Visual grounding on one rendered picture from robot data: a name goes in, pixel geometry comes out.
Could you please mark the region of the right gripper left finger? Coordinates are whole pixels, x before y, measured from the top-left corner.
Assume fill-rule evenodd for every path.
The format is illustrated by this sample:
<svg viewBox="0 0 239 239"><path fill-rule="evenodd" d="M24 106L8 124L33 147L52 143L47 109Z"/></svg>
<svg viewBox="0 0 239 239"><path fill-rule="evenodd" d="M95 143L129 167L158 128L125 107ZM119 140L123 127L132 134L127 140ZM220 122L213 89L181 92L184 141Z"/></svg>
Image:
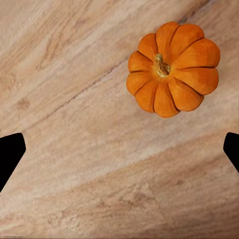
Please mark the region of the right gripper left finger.
<svg viewBox="0 0 239 239"><path fill-rule="evenodd" d="M21 132L0 138L0 192L26 151Z"/></svg>

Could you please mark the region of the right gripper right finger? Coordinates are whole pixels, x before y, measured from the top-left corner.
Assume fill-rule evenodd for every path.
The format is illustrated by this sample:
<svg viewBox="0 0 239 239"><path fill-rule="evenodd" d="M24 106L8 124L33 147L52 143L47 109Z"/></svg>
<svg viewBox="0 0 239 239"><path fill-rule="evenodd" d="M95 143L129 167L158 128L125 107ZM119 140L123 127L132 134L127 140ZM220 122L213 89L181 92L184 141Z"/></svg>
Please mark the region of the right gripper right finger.
<svg viewBox="0 0 239 239"><path fill-rule="evenodd" d="M239 173L239 134L228 132L223 150Z"/></svg>

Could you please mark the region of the pumpkin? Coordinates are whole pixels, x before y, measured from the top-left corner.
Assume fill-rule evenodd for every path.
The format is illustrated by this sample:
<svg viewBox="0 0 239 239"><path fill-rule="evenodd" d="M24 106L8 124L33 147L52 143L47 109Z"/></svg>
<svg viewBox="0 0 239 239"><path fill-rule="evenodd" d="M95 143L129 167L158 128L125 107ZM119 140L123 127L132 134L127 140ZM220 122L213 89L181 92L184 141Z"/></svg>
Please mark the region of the pumpkin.
<svg viewBox="0 0 239 239"><path fill-rule="evenodd" d="M163 118L190 112L217 88L220 54L198 25L166 22L130 56L127 88L147 112Z"/></svg>

